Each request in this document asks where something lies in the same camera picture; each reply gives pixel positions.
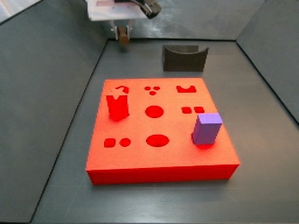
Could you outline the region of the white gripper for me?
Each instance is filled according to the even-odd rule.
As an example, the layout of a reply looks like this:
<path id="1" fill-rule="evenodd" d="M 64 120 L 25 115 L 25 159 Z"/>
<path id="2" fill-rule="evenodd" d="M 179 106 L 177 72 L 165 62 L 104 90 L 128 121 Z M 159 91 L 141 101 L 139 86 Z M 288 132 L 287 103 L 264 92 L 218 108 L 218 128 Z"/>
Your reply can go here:
<path id="1" fill-rule="evenodd" d="M 125 34 L 131 39 L 133 19 L 152 19 L 161 11 L 157 0 L 85 0 L 88 5 L 88 18 L 92 21 L 109 21 L 111 31 L 119 40 L 117 26 L 113 20 L 129 19 Z"/>

